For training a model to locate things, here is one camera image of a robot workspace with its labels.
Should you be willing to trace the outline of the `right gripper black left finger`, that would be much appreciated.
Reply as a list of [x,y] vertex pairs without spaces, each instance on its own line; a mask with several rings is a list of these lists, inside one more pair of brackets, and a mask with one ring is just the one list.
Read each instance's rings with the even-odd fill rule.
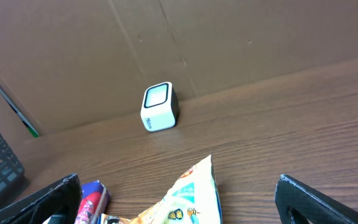
[[74,223],[82,188],[77,174],[70,174],[45,188],[0,209],[0,223]]

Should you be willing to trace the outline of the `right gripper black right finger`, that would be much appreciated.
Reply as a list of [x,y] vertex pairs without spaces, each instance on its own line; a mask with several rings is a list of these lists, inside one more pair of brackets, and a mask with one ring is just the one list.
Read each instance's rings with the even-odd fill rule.
[[357,211],[286,174],[279,177],[274,200],[282,223],[358,223]]

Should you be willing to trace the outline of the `red purple snack pack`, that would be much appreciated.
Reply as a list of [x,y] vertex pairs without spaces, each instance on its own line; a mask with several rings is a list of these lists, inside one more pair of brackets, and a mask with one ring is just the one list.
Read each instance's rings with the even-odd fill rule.
[[95,180],[81,186],[82,199],[74,224],[96,224],[110,199],[107,188]]

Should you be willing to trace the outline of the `cream snack bag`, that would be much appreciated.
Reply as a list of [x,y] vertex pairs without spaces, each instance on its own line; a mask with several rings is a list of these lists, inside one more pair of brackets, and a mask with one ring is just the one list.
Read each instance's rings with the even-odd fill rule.
[[98,223],[222,224],[212,155],[189,168],[155,205],[133,219],[101,214]]

